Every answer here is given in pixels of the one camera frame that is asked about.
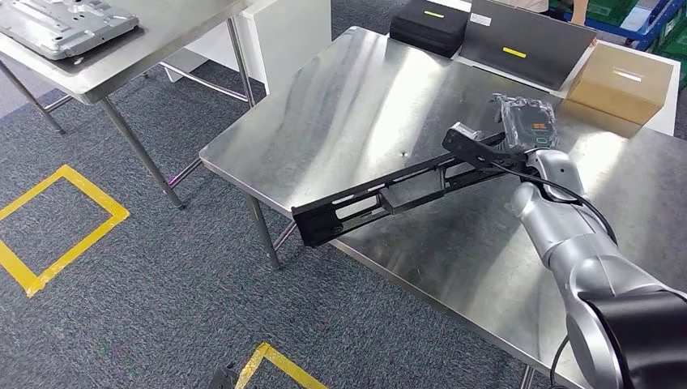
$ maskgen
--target brown box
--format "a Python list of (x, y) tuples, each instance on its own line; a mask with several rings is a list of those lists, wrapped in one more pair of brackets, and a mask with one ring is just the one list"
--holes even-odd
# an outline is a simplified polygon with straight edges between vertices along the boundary
[(643, 125), (665, 104), (672, 65), (599, 43), (568, 99)]

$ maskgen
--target green crate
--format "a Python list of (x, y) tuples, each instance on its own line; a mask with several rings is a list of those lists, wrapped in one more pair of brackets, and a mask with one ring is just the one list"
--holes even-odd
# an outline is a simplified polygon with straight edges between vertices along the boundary
[(680, 21), (659, 45), (659, 51), (687, 56), (687, 19)]
[(680, 89), (682, 90), (687, 86), (687, 58), (682, 61), (680, 65)]
[(687, 16), (685, 16), (685, 8), (687, 8), (687, 3), (685, 6), (677, 10), (675, 16), (673, 16), (672, 19), (670, 19), (670, 21), (667, 22), (663, 28), (661, 28), (661, 33), (658, 37), (659, 45), (665, 43), (668, 35), (670, 35), (671, 32), (676, 31), (676, 27), (678, 27), (685, 19), (687, 19)]
[[(619, 27), (637, 2), (638, 0), (590, 0), (587, 18)], [(549, 6), (555, 7), (557, 4), (557, 0), (548, 1)]]
[(647, 53), (657, 53), (659, 51), (659, 38), (654, 39), (644, 51)]

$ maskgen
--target black case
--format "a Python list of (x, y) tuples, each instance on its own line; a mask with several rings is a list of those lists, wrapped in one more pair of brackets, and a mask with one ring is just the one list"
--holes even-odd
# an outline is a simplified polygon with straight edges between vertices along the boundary
[(463, 44), (470, 14), (427, 0), (411, 0), (391, 20), (389, 36), (451, 58)]

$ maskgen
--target table top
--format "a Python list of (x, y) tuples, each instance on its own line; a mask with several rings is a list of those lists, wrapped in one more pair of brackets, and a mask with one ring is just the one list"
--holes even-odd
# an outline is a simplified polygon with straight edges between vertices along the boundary
[(337, 38), (285, 89), (200, 157), (244, 190), (260, 188), (287, 216), (292, 207), (447, 159), (442, 139), (459, 119), (484, 137), (501, 132), (493, 92), (559, 101), (360, 28)]
[[(200, 155), (209, 169), (288, 216), (292, 206), (440, 155), (440, 136), (453, 122), (500, 130), (487, 97), (504, 91), (541, 93), (353, 28)], [(622, 138), (607, 130), (630, 123), (568, 101), (557, 105), (557, 120), (560, 149), (578, 165), (622, 252), (687, 289), (687, 143), (647, 128)], [(518, 183), (500, 177), (464, 188), (332, 243), (544, 371), (565, 336), (565, 311), (510, 212)], [(589, 387), (570, 348), (557, 372), (562, 384)]]
[(0, 34), (0, 53), (45, 77), (75, 99), (94, 104), (153, 67), (251, 0), (108, 0), (139, 17), (139, 27), (73, 58), (52, 61)]

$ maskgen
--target yellow tape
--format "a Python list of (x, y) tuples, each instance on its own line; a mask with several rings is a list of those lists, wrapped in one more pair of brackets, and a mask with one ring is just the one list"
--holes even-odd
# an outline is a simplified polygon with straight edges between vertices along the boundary
[(0, 265), (15, 278), (27, 294), (38, 282), (38, 277), (33, 274), (33, 271), (24, 265), (2, 241), (0, 241)]
[(12, 275), (15, 280), (22, 286), (26, 295), (32, 297), (36, 292), (43, 289), (45, 284), (52, 280), (63, 268), (72, 263), (78, 256), (93, 243), (97, 242), (107, 232), (109, 232), (115, 225), (121, 223), (129, 216), (127, 211), (113, 198), (108, 196), (104, 191), (88, 181), (84, 176), (79, 174), (76, 170), (67, 165), (63, 165), (55, 173), (51, 174), (45, 180), (34, 186), (26, 193), (19, 196), (15, 201), (0, 210), (0, 220), (9, 216), (12, 212), (19, 209), (25, 203), (36, 197), (40, 192), (48, 188), (48, 186), (55, 183), (58, 179), (65, 178), (74, 186), (79, 188), (86, 196), (95, 201), (98, 205), (103, 207), (111, 217), (101, 224), (93, 232), (89, 233), (81, 242), (70, 248), (62, 257), (50, 265), (39, 276), (33, 272), (10, 250), (7, 245), (0, 242), (0, 265)]
[(436, 14), (436, 13), (434, 13), (434, 12), (432, 12), (432, 11), (425, 11), (425, 14), (426, 14), (426, 15), (429, 15), (429, 16), (434, 16), (435, 18), (444, 19), (444, 15), (442, 15), (442, 14)]
[(307, 374), (303, 369), (298, 367), (295, 363), (291, 362), (282, 353), (278, 352), (272, 346), (267, 343), (261, 343), (258, 348), (255, 349), (253, 356), (250, 357), (248, 363), (245, 364), (243, 370), (238, 377), (238, 382), (234, 389), (244, 389), (248, 384), (248, 381), (255, 370), (260, 366), (262, 359), (267, 359), (272, 362), (273, 365), (280, 368), (289, 377), (293, 378), (299, 385), (305, 389), (327, 389), (322, 385), (317, 379), (313, 378), (310, 374)]
[(504, 47), (503, 51), (507, 52), (508, 54), (513, 54), (515, 57), (525, 58), (527, 56), (527, 54), (525, 53), (520, 53), (519, 51), (513, 50), (508, 47)]

